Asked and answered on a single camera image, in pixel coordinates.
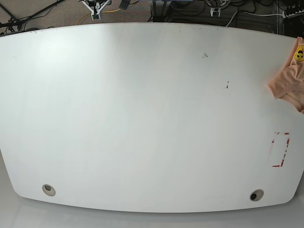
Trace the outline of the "red tape rectangle marking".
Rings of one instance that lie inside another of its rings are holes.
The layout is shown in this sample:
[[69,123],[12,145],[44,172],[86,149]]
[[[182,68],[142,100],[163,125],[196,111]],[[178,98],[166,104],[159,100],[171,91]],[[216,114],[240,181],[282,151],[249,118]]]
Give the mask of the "red tape rectangle marking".
[[270,165],[274,168],[282,167],[285,161],[288,145],[290,141],[290,133],[275,132],[271,142]]

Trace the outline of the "black tripod stand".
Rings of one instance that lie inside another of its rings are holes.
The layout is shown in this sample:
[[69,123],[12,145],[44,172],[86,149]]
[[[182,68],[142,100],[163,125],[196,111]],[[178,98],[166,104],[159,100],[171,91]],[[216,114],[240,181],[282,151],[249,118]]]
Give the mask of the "black tripod stand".
[[[34,13],[54,3],[54,0],[2,0],[1,5],[10,13],[0,10],[0,22],[8,23],[11,16],[16,19],[26,19]],[[65,0],[44,12],[36,15],[33,19],[22,25],[22,29],[38,28],[46,29],[57,26],[60,22],[60,14],[66,11],[71,0]]]

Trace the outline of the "white power strip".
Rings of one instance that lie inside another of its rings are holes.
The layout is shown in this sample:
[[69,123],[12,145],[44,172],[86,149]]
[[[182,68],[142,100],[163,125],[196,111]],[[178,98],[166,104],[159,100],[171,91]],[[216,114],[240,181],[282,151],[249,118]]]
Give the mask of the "white power strip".
[[291,19],[297,16],[301,16],[304,14],[304,6],[303,5],[295,5],[287,8],[283,12],[284,19]]

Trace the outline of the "peach orange T-shirt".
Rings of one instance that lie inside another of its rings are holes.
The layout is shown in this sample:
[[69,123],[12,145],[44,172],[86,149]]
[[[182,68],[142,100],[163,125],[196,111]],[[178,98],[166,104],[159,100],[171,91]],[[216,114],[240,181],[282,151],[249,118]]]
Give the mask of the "peach orange T-shirt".
[[274,99],[291,103],[304,113],[304,39],[297,37],[282,69],[268,83]]

